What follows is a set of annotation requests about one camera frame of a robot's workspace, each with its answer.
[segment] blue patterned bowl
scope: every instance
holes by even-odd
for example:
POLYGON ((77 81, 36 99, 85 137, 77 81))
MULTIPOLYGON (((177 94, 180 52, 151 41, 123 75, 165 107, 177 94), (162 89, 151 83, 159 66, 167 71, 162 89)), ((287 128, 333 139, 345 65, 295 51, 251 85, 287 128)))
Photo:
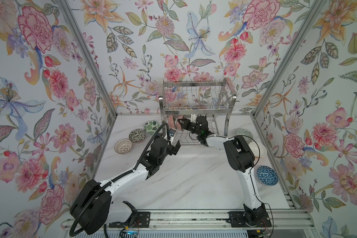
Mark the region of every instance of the blue patterned bowl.
POLYGON ((277 182, 279 181, 276 172, 270 167, 264 165, 260 166, 257 169, 257 178, 261 183, 269 186, 273 186, 277 184, 277 182))

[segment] bowl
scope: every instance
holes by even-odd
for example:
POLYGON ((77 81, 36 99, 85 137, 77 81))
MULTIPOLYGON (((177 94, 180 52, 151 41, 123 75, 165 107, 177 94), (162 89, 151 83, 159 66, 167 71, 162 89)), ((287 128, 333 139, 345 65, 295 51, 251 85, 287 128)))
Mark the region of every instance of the bowl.
POLYGON ((257 178, 261 183, 269 186, 274 186, 279 181, 276 172, 265 165, 262 165, 257 169, 257 178))
POLYGON ((254 139, 254 137, 252 136, 252 133, 246 129, 238 129, 236 132, 235 132, 235 135, 236 136, 244 136, 243 138, 246 140, 246 143, 250 143, 252 142, 252 139, 254 139))
POLYGON ((115 152, 118 154, 127 154, 132 149, 132 141, 129 139, 119 140, 114 146, 115 152))
POLYGON ((266 149, 266 147, 265 147, 264 145, 262 145, 261 143, 259 143, 259 142, 255 143, 255 142, 253 141, 253 142, 251 142, 251 143, 249 144, 249 147, 250 147, 252 153, 253 153, 253 154, 255 155, 255 157, 257 157, 257 158, 258 158, 258 156, 259 156, 259 150, 260 150, 260 157, 259 157, 259 158, 265 157, 265 156, 267 155, 267 149, 266 149))
POLYGON ((144 124, 144 130, 150 135, 153 135, 157 129, 160 127, 160 124, 157 121, 148 121, 144 124))
POLYGON ((146 136, 147 134, 145 133, 145 130, 135 129, 131 131, 131 133, 128 135, 128 138, 134 143, 139 143, 142 142, 146 136))

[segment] white plate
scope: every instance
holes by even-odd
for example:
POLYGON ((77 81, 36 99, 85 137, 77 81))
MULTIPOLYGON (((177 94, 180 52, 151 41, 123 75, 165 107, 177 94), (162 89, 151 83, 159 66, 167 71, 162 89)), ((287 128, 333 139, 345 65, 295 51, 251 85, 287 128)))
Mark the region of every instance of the white plate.
POLYGON ((259 150, 260 150, 260 158, 265 157, 267 155, 266 147, 259 142, 257 142, 257 144, 254 141, 249 144, 249 147, 250 147, 252 153, 255 155, 255 157, 258 157, 259 150))

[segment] floral wallpaper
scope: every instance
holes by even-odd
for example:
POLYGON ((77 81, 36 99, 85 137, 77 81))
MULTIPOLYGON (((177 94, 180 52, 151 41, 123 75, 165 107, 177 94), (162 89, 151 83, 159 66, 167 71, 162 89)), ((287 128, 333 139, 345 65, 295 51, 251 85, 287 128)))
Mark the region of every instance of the floral wallpaper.
POLYGON ((321 237, 357 238, 357 0, 325 4, 286 73, 258 122, 321 237))
POLYGON ((0 238, 60 235, 113 122, 57 4, 0 0, 0 238))
POLYGON ((235 112, 252 112, 312 2, 76 0, 69 4, 122 114, 158 113, 162 80, 172 82, 164 89, 171 107, 211 107, 217 96, 209 88, 189 93, 174 83, 223 77, 229 77, 238 92, 235 112))

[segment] dish rack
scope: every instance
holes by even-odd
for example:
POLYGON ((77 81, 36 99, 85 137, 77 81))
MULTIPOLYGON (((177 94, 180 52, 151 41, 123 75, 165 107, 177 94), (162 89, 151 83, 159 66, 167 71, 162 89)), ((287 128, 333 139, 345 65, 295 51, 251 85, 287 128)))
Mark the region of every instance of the dish rack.
MULTIPOLYGON (((229 78, 215 82, 165 82, 163 80, 159 87, 161 121, 167 122, 170 115, 177 120, 184 115, 190 118, 191 114, 206 114, 209 129, 219 134, 215 118, 217 114, 226 114, 224 136, 227 136, 236 99, 237 93, 229 78)), ((196 141, 195 135, 189 135, 189 131, 177 129, 175 140, 180 140, 181 145, 200 144, 196 141)))

